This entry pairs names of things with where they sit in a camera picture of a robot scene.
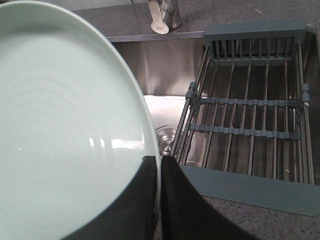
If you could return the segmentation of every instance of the quartz countertop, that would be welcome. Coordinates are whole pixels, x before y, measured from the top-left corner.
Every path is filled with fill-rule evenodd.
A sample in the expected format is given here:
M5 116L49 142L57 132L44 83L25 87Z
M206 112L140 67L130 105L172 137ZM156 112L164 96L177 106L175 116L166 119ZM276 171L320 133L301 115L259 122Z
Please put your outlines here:
M320 33L318 0L178 0L183 26L168 34L154 33L146 3L77 10L111 42L202 37L213 24L302 18L308 30ZM229 220L262 240L320 239L320 216L245 205L211 197L209 204ZM162 239L158 225L154 239Z
M318 0L178 0L183 25L157 34L152 31L147 3L77 10L111 42L183 38L186 33L201 37L213 24L302 18L312 31L320 29Z

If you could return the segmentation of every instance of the drain strainer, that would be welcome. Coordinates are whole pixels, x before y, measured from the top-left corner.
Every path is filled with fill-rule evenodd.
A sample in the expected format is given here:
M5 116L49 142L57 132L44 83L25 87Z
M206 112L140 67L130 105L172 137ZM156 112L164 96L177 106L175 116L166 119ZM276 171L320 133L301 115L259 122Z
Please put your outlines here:
M176 136L177 128L170 125L164 125L156 129L156 136L159 145L159 151L161 156L169 155L174 139Z

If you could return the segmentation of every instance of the plate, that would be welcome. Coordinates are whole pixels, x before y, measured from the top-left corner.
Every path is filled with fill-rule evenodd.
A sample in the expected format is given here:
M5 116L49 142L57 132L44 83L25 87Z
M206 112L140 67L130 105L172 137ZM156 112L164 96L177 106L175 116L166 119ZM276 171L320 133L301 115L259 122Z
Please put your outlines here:
M2 4L0 19L0 239L61 239L144 156L160 172L156 134L130 69L88 22L38 1Z

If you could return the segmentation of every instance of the faucet handle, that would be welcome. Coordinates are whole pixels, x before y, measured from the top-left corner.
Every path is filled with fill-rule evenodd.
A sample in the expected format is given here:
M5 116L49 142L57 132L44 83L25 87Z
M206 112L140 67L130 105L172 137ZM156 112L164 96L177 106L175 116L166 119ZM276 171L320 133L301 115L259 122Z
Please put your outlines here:
M148 1L148 5L152 16L152 30L158 34L167 34L169 32L169 26L163 20L159 3L155 0L150 0Z

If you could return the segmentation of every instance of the faucet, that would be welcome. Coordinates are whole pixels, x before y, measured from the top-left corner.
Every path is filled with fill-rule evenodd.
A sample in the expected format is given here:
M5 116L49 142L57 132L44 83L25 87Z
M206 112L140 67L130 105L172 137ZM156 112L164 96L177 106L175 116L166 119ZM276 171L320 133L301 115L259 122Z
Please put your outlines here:
M182 25L177 0L149 0L148 5L152 16L151 28L156 33L167 34Z

